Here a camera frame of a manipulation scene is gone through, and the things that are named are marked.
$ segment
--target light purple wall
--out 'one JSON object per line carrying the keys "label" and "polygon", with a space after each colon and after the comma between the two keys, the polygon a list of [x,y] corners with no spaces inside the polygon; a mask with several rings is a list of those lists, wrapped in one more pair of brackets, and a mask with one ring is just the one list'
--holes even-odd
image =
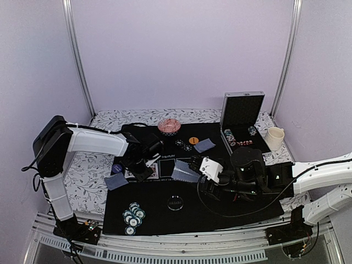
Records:
{"label": "light purple wall", "polygon": [[[277,123],[297,161],[352,151],[352,1],[303,1]],[[326,190],[314,192],[322,195]],[[346,263],[352,208],[331,216]]]}
{"label": "light purple wall", "polygon": [[19,264],[37,211],[32,142],[56,114],[87,123],[61,1],[0,1],[0,263]]}
{"label": "light purple wall", "polygon": [[221,108],[225,92],[273,101],[293,1],[74,1],[97,110]]}

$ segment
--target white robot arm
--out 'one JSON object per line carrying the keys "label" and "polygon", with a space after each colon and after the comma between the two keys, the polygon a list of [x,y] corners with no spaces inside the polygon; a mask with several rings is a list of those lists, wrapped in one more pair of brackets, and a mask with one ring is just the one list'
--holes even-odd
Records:
{"label": "white robot arm", "polygon": [[[244,170],[246,169],[241,167],[237,169],[238,172]],[[204,158],[199,171],[207,179],[219,184],[223,167],[211,159]],[[304,206],[302,217],[305,224],[317,224],[321,219],[352,202],[352,153],[318,162],[296,162],[292,166],[292,177],[294,194],[338,185],[320,199]]]}
{"label": "white robot arm", "polygon": [[153,173],[150,165],[160,158],[162,146],[162,142],[154,134],[145,136],[140,142],[131,133],[71,124],[57,115],[35,139],[35,159],[22,171],[34,168],[32,165],[37,163],[35,169],[41,177],[45,197],[57,220],[58,228],[54,230],[54,234],[70,240],[97,244],[100,229],[79,224],[68,199],[63,182],[63,164],[67,152],[99,152],[121,157],[121,166],[142,181]]}

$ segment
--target aluminum case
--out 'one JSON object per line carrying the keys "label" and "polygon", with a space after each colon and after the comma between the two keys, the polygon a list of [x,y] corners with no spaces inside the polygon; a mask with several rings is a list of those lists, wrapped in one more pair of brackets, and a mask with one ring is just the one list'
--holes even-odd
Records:
{"label": "aluminum case", "polygon": [[247,145],[252,149],[260,149],[264,156],[271,154],[263,137],[258,132],[251,136],[248,132],[250,126],[254,126],[257,121],[260,108],[264,99],[264,92],[227,92],[225,93],[224,104],[220,119],[221,138],[231,155],[239,147],[231,147],[224,135],[225,129],[230,129],[236,141],[252,140],[253,144]]}

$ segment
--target round dish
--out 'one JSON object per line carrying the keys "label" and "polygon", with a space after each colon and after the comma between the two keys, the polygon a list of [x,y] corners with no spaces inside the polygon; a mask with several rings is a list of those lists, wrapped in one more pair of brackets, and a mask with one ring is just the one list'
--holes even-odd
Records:
{"label": "round dish", "polygon": [[181,128],[181,123],[179,120],[174,118],[168,118],[161,120],[158,123],[158,128],[162,135],[164,136],[174,136]]}

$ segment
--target black felt mat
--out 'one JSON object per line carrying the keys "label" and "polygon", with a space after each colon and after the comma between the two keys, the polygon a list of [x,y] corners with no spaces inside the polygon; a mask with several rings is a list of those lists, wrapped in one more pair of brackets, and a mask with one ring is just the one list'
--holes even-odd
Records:
{"label": "black felt mat", "polygon": [[[183,151],[174,145],[175,140],[182,139],[188,144],[190,137],[197,137],[199,140],[210,138],[216,147],[205,151],[202,156],[213,159],[221,158],[228,163],[229,155],[220,137],[218,123],[211,124],[186,124],[175,137],[164,137],[155,126],[138,128],[135,126],[125,127],[137,139],[143,135],[153,132],[164,140],[165,149],[162,153],[163,160],[174,158],[187,158],[192,155],[199,155],[196,150]],[[168,165],[169,171],[173,169],[173,163]],[[168,199],[178,195],[184,201],[184,207],[180,211],[171,211],[167,207]],[[257,199],[255,202],[237,200],[233,202],[233,194],[226,194],[223,201],[209,199],[202,194],[204,203],[212,210],[223,215],[233,216],[246,212],[252,212],[267,205],[272,197]],[[183,183],[179,181],[157,181],[130,183],[113,191],[108,191],[107,202],[104,214],[103,233],[110,235],[124,235],[127,226],[124,223],[122,213],[128,209],[131,202],[138,202],[146,212],[146,218],[140,227],[136,229],[136,235],[162,235],[187,232],[206,232],[216,229],[223,229],[245,224],[264,221],[282,215],[284,212],[279,201],[271,207],[257,214],[246,217],[225,218],[217,216],[208,211],[198,198],[196,184]]]}

